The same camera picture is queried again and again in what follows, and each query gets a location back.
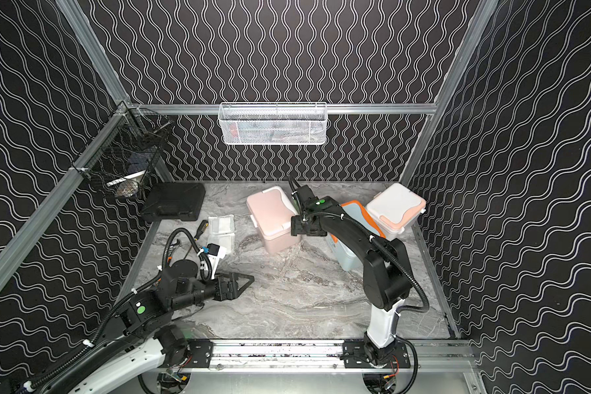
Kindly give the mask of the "white pink first aid box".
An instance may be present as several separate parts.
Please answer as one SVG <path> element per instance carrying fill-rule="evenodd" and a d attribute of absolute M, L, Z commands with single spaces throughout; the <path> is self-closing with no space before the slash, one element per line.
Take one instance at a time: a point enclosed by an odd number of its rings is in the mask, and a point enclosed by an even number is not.
<path fill-rule="evenodd" d="M 425 212 L 426 201 L 402 184 L 394 183 L 377 194 L 365 208 L 385 238 L 391 241 L 410 230 Z"/>

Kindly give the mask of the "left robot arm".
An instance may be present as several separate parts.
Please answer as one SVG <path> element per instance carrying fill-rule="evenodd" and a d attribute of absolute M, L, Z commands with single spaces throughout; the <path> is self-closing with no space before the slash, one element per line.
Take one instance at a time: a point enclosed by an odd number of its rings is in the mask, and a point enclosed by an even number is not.
<path fill-rule="evenodd" d="M 0 393 L 74 393 L 121 353 L 138 361 L 135 352 L 146 346 L 155 347 L 146 359 L 157 366 L 189 361 L 189 342 L 174 324 L 174 313 L 207 300 L 236 300 L 254 282 L 252 275 L 218 272 L 210 261 L 218 246 L 201 247 L 197 238 L 185 228 L 175 229 L 167 238 L 155 277 L 130 290 L 93 334 L 59 361 L 21 382 L 2 382 Z"/>

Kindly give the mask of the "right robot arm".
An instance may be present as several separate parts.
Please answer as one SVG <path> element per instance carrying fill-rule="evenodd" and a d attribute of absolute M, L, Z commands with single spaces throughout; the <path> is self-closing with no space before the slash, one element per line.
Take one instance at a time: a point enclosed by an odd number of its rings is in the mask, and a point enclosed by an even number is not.
<path fill-rule="evenodd" d="M 293 236 L 338 238 L 361 262 L 362 285 L 371 303 L 369 326 L 364 335 L 363 360 L 385 364 L 397 346 L 398 318 L 402 311 L 425 314 L 430 303 L 415 279 L 402 241 L 389 241 L 349 216 L 333 198 L 318 198 L 307 185 L 290 176 L 288 184 L 296 204 Z"/>

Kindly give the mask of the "white gauze packet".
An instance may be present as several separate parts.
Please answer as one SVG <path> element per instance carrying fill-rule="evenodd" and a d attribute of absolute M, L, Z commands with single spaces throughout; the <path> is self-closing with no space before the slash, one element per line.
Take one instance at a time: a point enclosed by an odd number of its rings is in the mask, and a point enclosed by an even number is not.
<path fill-rule="evenodd" d="M 234 233 L 236 231 L 234 215 L 208 217 L 208 230 L 211 235 Z"/>
<path fill-rule="evenodd" d="M 231 254 L 236 246 L 234 233 L 209 234 L 208 243 L 215 244 L 225 249 L 225 254 Z"/>

